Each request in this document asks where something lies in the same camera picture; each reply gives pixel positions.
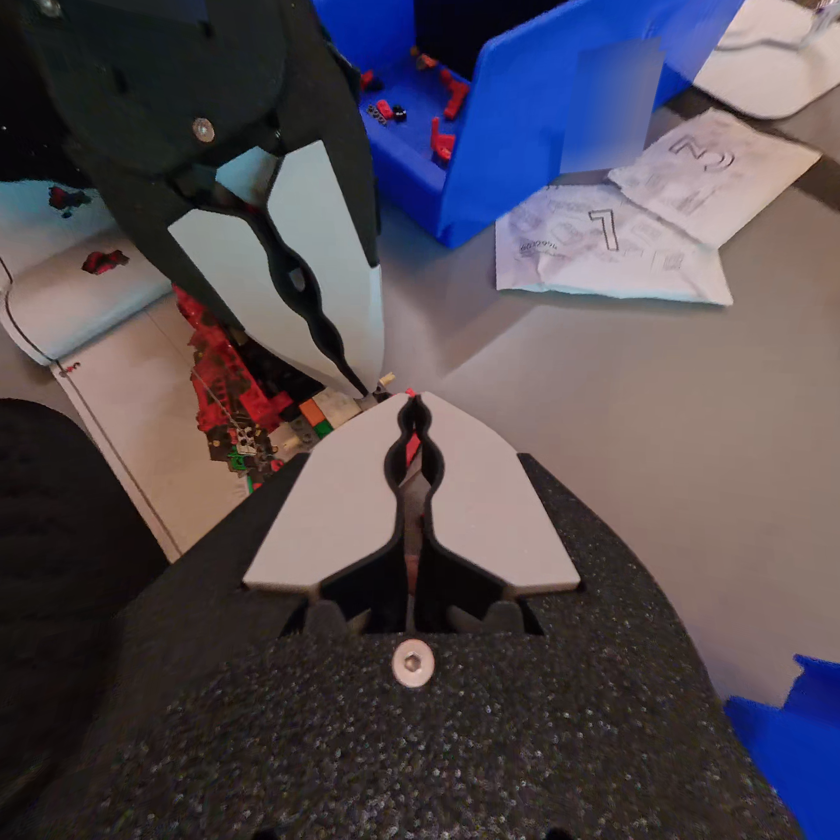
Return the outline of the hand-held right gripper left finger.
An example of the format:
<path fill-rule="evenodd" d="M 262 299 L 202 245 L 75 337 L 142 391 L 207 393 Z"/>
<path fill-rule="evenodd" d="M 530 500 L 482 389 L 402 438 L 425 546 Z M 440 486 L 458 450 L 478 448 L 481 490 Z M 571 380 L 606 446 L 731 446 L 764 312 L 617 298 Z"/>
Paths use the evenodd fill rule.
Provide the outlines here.
<path fill-rule="evenodd" d="M 413 399 L 393 395 L 325 437 L 259 546 L 243 583 L 337 604 L 346 619 L 404 624 L 404 516 Z"/>

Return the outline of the blue plastic bin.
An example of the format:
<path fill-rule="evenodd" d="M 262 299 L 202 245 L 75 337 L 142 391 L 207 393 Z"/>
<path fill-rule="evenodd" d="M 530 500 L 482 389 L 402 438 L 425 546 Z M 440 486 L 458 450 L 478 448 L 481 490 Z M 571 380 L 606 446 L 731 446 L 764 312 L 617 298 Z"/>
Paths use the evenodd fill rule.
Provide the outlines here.
<path fill-rule="evenodd" d="M 411 47 L 470 83 L 447 168 L 371 137 L 380 198 L 450 248 L 564 173 L 641 151 L 653 111 L 687 89 L 742 2 L 315 2 L 359 70 Z"/>
<path fill-rule="evenodd" d="M 782 707 L 731 696 L 742 745 L 810 839 L 839 838 L 839 664 L 796 655 Z"/>

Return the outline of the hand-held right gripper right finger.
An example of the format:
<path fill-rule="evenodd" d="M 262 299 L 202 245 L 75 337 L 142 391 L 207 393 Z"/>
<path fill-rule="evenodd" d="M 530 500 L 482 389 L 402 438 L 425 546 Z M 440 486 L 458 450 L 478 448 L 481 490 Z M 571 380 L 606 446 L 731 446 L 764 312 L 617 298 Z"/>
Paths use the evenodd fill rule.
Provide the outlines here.
<path fill-rule="evenodd" d="M 416 578 L 416 622 L 451 624 L 453 608 L 485 622 L 502 602 L 572 592 L 581 583 L 518 452 L 431 392 L 416 398 L 429 485 Z"/>

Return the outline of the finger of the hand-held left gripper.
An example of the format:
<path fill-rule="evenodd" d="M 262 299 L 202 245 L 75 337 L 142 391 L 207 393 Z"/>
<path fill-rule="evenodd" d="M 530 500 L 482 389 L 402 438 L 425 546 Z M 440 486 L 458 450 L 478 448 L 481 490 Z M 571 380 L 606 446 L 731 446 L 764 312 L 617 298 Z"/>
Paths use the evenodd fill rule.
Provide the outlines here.
<path fill-rule="evenodd" d="M 266 250 L 248 221 L 193 209 L 168 231 L 252 340 L 323 385 L 362 397 L 317 348 L 305 319 L 281 299 Z"/>
<path fill-rule="evenodd" d="M 363 393 L 373 392 L 385 354 L 382 269 L 365 255 L 324 142 L 285 155 L 266 209 L 316 283 L 322 315 L 341 340 L 339 360 Z"/>

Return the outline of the red toy brick car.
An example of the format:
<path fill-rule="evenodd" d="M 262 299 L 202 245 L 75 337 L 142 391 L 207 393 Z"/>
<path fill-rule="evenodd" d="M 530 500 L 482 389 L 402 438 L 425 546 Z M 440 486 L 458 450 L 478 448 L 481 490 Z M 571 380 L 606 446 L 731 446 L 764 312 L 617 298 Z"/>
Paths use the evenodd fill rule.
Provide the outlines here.
<path fill-rule="evenodd" d="M 388 372 L 373 393 L 351 397 L 270 355 L 251 339 L 239 354 L 253 383 L 240 396 L 245 416 L 237 431 L 250 490 L 261 487 L 295 455 L 311 452 L 340 427 L 388 400 L 396 380 Z"/>

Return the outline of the loose red brick pieces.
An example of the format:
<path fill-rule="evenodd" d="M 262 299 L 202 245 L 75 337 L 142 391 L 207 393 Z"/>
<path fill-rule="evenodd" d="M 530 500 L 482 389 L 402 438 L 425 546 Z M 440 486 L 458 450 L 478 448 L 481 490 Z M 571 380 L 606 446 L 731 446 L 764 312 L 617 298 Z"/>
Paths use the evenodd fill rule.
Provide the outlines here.
<path fill-rule="evenodd" d="M 360 74 L 360 111 L 371 137 L 442 168 L 452 160 L 469 93 L 467 79 L 417 46 Z"/>

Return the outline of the white rounded pad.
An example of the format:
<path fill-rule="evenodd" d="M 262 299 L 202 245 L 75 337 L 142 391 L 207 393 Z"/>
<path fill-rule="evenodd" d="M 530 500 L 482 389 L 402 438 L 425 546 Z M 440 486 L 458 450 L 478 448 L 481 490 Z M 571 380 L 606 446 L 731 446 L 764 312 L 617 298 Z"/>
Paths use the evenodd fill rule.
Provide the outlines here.
<path fill-rule="evenodd" d="M 839 2 L 744 2 L 693 85 L 755 119 L 795 115 L 839 83 Z"/>

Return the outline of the black dimpled cushion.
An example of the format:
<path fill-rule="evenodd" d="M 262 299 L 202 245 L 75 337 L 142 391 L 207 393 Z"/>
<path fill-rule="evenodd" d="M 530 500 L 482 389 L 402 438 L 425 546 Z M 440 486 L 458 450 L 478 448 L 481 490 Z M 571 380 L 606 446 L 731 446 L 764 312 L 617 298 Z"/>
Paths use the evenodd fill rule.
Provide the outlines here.
<path fill-rule="evenodd" d="M 110 687 L 117 616 L 168 567 L 89 436 L 3 399 L 2 824 L 77 750 Z"/>

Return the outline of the white printed paper bag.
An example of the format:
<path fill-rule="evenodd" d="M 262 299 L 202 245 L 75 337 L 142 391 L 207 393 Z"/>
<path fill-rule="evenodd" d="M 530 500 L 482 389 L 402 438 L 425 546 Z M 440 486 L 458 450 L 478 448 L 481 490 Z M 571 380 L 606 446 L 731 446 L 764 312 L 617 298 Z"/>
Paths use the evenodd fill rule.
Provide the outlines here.
<path fill-rule="evenodd" d="M 499 291 L 557 291 L 728 308 L 718 250 L 617 187 L 548 185 L 495 223 Z"/>
<path fill-rule="evenodd" d="M 607 177 L 632 203 L 718 249 L 821 157 L 709 108 Z"/>

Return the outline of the white instruction booklet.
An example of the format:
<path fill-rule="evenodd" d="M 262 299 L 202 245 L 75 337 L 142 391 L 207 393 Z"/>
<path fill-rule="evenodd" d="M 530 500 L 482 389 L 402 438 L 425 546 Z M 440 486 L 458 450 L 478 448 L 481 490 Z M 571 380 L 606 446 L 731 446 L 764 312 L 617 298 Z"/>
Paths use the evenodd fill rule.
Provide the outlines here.
<path fill-rule="evenodd" d="M 170 561 L 245 499 L 238 415 L 215 394 L 221 374 L 194 361 L 198 327 L 181 314 L 170 281 L 123 235 L 101 197 L 69 218 L 49 204 L 53 182 L 2 183 L 2 322 L 17 345 L 60 381 Z M 192 208 L 242 217 L 273 246 L 269 218 L 249 207 Z M 96 275 L 81 266 L 114 249 L 129 262 Z M 222 414 L 219 446 L 199 429 L 199 393 Z"/>

